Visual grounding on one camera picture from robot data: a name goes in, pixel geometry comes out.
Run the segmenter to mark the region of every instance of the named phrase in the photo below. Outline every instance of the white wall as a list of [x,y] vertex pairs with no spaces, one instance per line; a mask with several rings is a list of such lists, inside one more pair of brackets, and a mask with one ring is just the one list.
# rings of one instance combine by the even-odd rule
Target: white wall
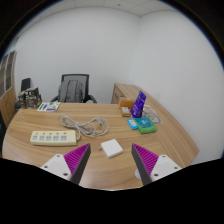
[[90,74],[90,94],[110,103],[115,82],[136,84],[186,129],[200,153],[192,164],[218,159],[224,148],[224,74],[200,30],[178,12],[142,18],[106,8],[55,14],[16,44],[16,93],[31,77],[44,101],[61,75]]
[[214,49],[178,12],[144,16],[139,33],[130,81],[190,134],[200,150],[192,164],[219,159],[224,148],[224,74]]
[[89,74],[89,94],[111,103],[115,82],[126,82],[140,18],[114,9],[77,8],[28,29],[15,49],[16,94],[31,78],[43,101],[58,93],[62,74]]

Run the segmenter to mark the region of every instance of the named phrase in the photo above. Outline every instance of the power strip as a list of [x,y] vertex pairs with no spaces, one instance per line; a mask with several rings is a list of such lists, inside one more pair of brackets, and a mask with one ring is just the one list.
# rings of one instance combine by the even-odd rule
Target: power strip
[[77,145],[75,131],[33,131],[30,137],[33,145],[65,146]]

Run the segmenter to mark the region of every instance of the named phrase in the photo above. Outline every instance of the purple gripper pad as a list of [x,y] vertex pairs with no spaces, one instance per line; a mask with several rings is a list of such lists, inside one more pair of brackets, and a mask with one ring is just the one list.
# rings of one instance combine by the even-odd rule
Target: purple gripper pad
[[131,153],[136,166],[138,167],[143,185],[151,183],[150,174],[156,165],[159,156],[136,144],[132,144]]
[[71,182],[79,185],[90,153],[90,144],[86,144],[64,155],[65,161],[72,173]]

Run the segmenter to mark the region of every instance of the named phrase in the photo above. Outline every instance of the purple object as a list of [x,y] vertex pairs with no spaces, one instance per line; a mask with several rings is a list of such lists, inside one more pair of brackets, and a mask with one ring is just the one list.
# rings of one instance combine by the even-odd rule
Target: purple object
[[72,173],[71,182],[79,184],[90,153],[90,144],[86,144],[64,155],[65,161]]
[[138,167],[143,185],[151,183],[150,174],[159,156],[136,144],[132,144],[132,156]]
[[133,118],[142,117],[142,111],[145,104],[145,99],[146,95],[142,91],[139,91],[138,97],[130,110]]

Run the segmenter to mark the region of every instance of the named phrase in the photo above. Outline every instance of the white cable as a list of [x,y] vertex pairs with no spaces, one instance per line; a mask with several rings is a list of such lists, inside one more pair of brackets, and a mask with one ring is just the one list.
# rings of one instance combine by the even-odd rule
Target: white cable
[[[94,121],[97,121],[99,124],[102,125],[102,130],[100,132],[96,132],[95,125],[91,123]],[[104,130],[104,122],[107,124],[106,130]],[[108,122],[104,118],[101,118],[101,117],[96,117],[87,123],[79,123],[79,122],[72,120],[69,116],[67,116],[65,114],[60,114],[58,116],[58,123],[67,128],[76,128],[79,132],[79,136],[76,138],[77,141],[80,140],[81,133],[83,135],[85,135],[86,137],[93,137],[93,136],[105,135],[109,130]]]

